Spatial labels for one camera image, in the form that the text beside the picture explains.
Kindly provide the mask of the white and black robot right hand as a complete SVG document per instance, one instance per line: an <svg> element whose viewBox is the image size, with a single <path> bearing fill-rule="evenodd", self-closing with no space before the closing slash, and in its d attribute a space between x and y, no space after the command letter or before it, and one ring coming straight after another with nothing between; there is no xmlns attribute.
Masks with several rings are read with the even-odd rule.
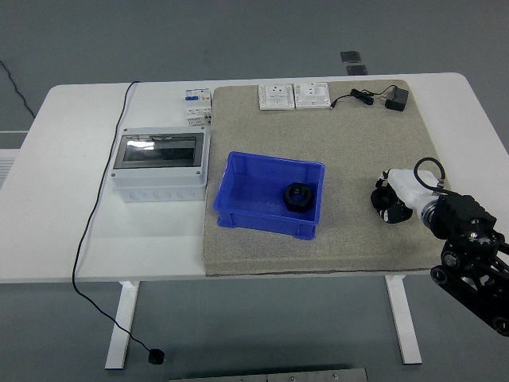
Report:
<svg viewBox="0 0 509 382"><path fill-rule="evenodd" d="M371 193L371 204L388 224L409 220L413 212L430 227L438 195L423 186L413 170L389 169L383 171Z"/></svg>

